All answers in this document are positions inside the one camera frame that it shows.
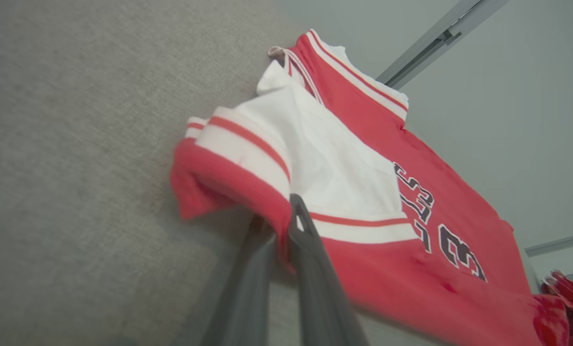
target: printed number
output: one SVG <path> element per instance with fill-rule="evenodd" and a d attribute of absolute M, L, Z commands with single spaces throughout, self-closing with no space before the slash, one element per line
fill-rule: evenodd
<path fill-rule="evenodd" d="M 458 261 L 460 261 L 464 266 L 472 270 L 474 276 L 487 282 L 483 269 L 479 265 L 475 254 L 471 252 L 471 249 L 460 237 L 452 234 L 445 225 L 440 224 L 438 226 L 438 238 L 440 239 L 440 249 L 456 268 L 460 267 L 458 264 Z M 457 254 L 451 250 L 451 244 L 455 245 Z"/>
<path fill-rule="evenodd" d="M 432 215 L 432 206 L 434 205 L 434 197 L 432 196 L 430 191 L 427 191 L 426 189 L 421 187 L 421 185 L 415 178 L 412 177 L 407 178 L 406 171 L 402 167 L 400 167 L 399 164 L 394 163 L 394 169 L 396 169 L 396 176 L 404 184 L 406 184 L 406 186 L 408 186 L 412 191 L 418 190 L 417 199 L 415 202 L 409 201 L 408 199 L 406 199 L 406 197 L 400 194 L 401 200 L 405 202 L 407 206 L 415 210 L 419 215 L 419 219 L 421 219 L 423 223 L 427 224 L 427 221 L 430 219 L 430 216 Z"/>
<path fill-rule="evenodd" d="M 414 226 L 421 232 L 421 236 L 419 239 L 423 241 L 423 245 L 425 246 L 425 250 L 429 253 L 432 253 L 432 248 L 430 247 L 430 236 L 427 234 L 427 230 L 423 227 L 419 221 L 414 221 Z"/>

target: red stripe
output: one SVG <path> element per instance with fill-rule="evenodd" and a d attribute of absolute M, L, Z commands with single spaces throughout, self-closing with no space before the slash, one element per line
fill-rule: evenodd
<path fill-rule="evenodd" d="M 188 128 L 190 129 L 200 129 L 203 130 L 204 126 L 199 123 L 189 123 Z"/>
<path fill-rule="evenodd" d="M 379 221 L 364 221 L 364 220 L 344 219 L 342 217 L 322 215 L 322 214 L 317 214 L 315 212 L 311 212 L 310 217 L 318 221 L 337 223 L 339 225 L 363 226 L 363 227 L 379 227 L 379 226 L 398 225 L 400 223 L 409 223 L 408 219 L 406 218 L 388 219 Z"/>
<path fill-rule="evenodd" d="M 365 79 L 361 78 L 357 73 L 353 72 L 350 68 L 348 68 L 348 66 L 344 65 L 344 63 L 342 63 L 342 61 L 340 61 L 339 59 L 337 59 L 336 57 L 334 57 L 333 55 L 331 55 L 328 51 L 325 50 L 325 48 L 323 48 L 323 45 L 321 44 L 321 42 L 319 42 L 319 38 L 317 38 L 317 35 L 314 34 L 314 32 L 312 32 L 312 37 L 314 37 L 314 41 L 317 41 L 317 44 L 319 44 L 319 47 L 321 47 L 321 50 L 323 50 L 327 55 L 329 55 L 334 61 L 336 61 L 337 63 L 339 63 L 340 65 L 342 65 L 342 67 L 346 68 L 346 70 L 348 72 L 350 72 L 350 74 L 352 74 L 353 76 L 357 77 L 357 79 L 359 79 L 362 83 L 364 83 L 365 85 L 367 85 L 369 88 L 371 88 L 372 90 L 376 91 L 378 94 L 380 94 L 381 96 L 386 97 L 387 99 L 389 99 L 390 101 L 392 101 L 393 103 L 395 103 L 396 105 L 398 105 L 401 109 L 408 111 L 408 108 L 406 108 L 405 105 L 402 105 L 400 103 L 400 101 L 397 101 L 396 99 L 394 99 L 393 97 L 385 94 L 385 92 L 382 92 L 380 90 L 378 90 L 377 88 L 375 88 L 374 86 L 370 85 L 370 83 L 366 82 Z"/>
<path fill-rule="evenodd" d="M 222 127 L 223 129 L 231 131 L 234 134 L 249 141 L 250 143 L 258 146 L 259 149 L 265 151 L 265 153 L 269 155 L 269 157 L 271 157 L 278 164 L 278 166 L 280 166 L 280 168 L 282 168 L 282 170 L 286 174 L 286 177 L 288 178 L 288 181 L 291 182 L 291 175 L 288 172 L 287 164 L 284 162 L 284 160 L 282 160 L 278 152 L 275 151 L 275 149 L 272 148 L 271 145 L 267 144 L 267 142 L 265 142 L 262 138 L 260 138 L 260 136 L 257 136 L 249 129 L 246 129 L 245 127 L 239 124 L 236 124 L 225 118 L 219 118 L 218 116 L 213 116 L 208 124 Z"/>

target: white wall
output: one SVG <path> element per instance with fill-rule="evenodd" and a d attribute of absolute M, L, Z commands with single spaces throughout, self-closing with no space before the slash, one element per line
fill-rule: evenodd
<path fill-rule="evenodd" d="M 362 72 L 379 76 L 459 0 L 276 0 L 282 13 L 346 47 Z"/>
<path fill-rule="evenodd" d="M 573 235 L 573 0 L 510 0 L 401 91 L 520 246 Z"/>
<path fill-rule="evenodd" d="M 537 277 L 544 278 L 554 269 L 573 274 L 573 247 L 530 258 Z"/>

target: gray carpet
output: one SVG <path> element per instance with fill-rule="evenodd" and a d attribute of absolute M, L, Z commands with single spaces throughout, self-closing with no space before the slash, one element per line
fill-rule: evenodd
<path fill-rule="evenodd" d="M 251 215 L 181 221 L 173 149 L 305 29 L 271 0 L 0 0 L 0 345 L 199 342 Z M 299 344 L 297 312 L 278 271 L 271 345 Z"/>

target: jersey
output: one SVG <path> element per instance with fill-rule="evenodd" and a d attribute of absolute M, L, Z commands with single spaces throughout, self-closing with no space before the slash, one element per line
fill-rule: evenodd
<path fill-rule="evenodd" d="M 561 345 L 561 300 L 532 296 L 511 226 L 403 126 L 408 99 L 314 31 L 257 98 L 191 118 L 172 186 L 184 218 L 241 203 L 288 260 L 289 193 L 306 202 L 349 298 L 459 345 Z"/>

